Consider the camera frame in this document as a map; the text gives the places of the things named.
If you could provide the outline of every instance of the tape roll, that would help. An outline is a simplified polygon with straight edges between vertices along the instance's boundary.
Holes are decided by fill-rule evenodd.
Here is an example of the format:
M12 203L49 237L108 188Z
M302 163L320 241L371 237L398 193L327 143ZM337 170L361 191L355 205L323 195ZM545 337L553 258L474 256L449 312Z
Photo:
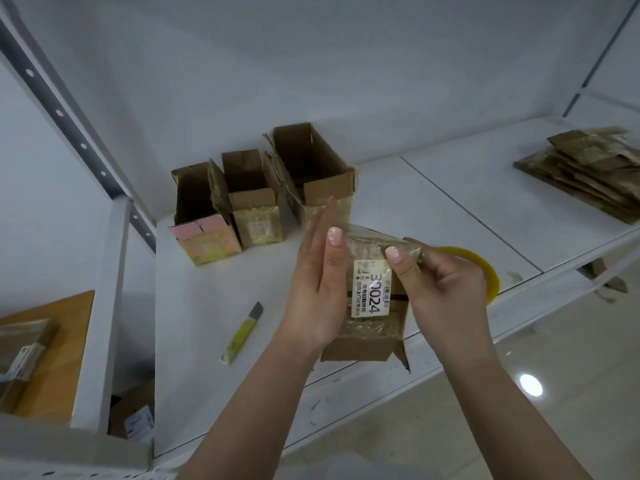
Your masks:
M454 256L461 257L463 259L467 259L472 263L480 266L480 268L484 272L484 279L486 281L486 304L491 303L498 293L500 292L500 278L498 278L498 273L495 272L493 266L489 264L489 262L484 259L482 256L477 255L473 251L469 251L464 248L456 248L454 246L439 246L439 250L444 251L449 254L453 254Z

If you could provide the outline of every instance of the printed number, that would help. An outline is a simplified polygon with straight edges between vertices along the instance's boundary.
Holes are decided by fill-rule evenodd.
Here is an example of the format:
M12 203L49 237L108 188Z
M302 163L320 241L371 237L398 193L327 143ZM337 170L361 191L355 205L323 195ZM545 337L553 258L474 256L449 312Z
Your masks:
M380 288L382 288L381 275L371 277L372 283L369 285L369 313L378 313L380 311L377 305L380 304Z

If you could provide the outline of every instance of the package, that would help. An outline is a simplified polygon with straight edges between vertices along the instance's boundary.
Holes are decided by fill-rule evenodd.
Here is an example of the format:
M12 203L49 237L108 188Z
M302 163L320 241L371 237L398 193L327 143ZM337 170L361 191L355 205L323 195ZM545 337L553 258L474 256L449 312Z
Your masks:
M640 220L640 141L619 127L572 130L514 166L633 224Z
M231 218L227 183L212 160L171 172L178 186L169 231L196 266L242 252Z
M222 153L229 201L243 248L282 242L280 181L259 150Z
M302 227L319 206L333 195L338 201L336 225L347 228L351 197L355 192L355 169L345 163L311 123L274 128L270 156L287 200Z
M419 262L420 245L355 225L349 226L346 241L347 309L337 338L324 349L321 360L385 361L394 353L409 370L403 341L409 298L385 250L400 247Z
M49 318L0 326L0 412L13 411L57 330Z
M126 393L111 407L108 434L137 443L150 443L154 437L155 397L154 380Z

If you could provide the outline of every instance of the yellow utility knife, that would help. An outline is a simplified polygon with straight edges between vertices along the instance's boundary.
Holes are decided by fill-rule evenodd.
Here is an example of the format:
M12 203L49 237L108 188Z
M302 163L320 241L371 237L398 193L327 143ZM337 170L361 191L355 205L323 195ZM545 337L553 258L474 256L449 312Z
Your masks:
M230 365L234 361L236 355L238 355L238 352L240 352L240 349L246 342L246 339L249 338L263 310L262 304L258 301L251 310L251 313L249 313L249 316L244 319L244 322L242 322L242 325L240 325L240 328L238 328L231 341L229 341L229 345L222 354L222 357L220 357L222 363Z

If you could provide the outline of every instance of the finger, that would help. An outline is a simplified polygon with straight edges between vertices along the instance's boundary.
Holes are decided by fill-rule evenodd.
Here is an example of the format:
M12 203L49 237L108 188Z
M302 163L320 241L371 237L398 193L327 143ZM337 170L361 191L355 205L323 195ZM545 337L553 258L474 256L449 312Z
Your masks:
M324 209L317 209L316 213L309 219L307 224L307 230L305 231L304 236L302 237L302 242L300 242L300 249L298 250L298 255L304 254L311 248L311 242L314 240L314 236L316 234L316 228L318 226L318 222L320 221L320 217Z
M324 265L321 286L336 293L347 291L349 250L340 227L331 227L324 242Z
M385 256L391 268L400 278L409 300L418 299L428 292L429 289L420 268L404 249L390 246L385 250Z
M329 227L335 223L335 216L338 213L338 202L333 196L329 197L326 202L326 207L322 216L320 216L316 232L314 233L313 241L311 242L310 252L315 256L324 256L324 245L326 242L326 233L329 231Z
M427 268L434 271L438 278L448 276L459 269L460 260L452 254L433 248L411 237L404 237L404 240L420 245L422 248L422 262Z

